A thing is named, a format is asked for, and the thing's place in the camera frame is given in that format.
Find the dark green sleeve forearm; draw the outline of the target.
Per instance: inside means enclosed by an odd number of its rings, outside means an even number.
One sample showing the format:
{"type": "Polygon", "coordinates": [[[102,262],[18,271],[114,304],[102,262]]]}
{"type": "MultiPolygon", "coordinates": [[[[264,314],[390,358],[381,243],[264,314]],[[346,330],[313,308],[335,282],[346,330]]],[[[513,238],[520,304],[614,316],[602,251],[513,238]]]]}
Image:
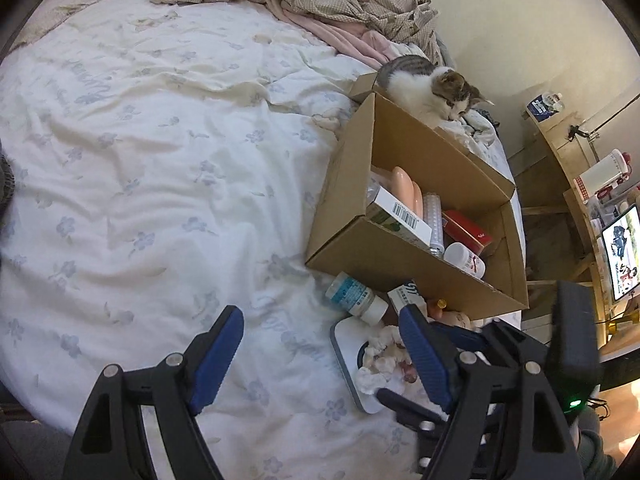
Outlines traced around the dark green sleeve forearm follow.
{"type": "Polygon", "coordinates": [[[586,480],[610,480],[617,469],[616,461],[604,452],[600,435],[600,419],[586,406],[577,419],[577,454],[586,480]]]}

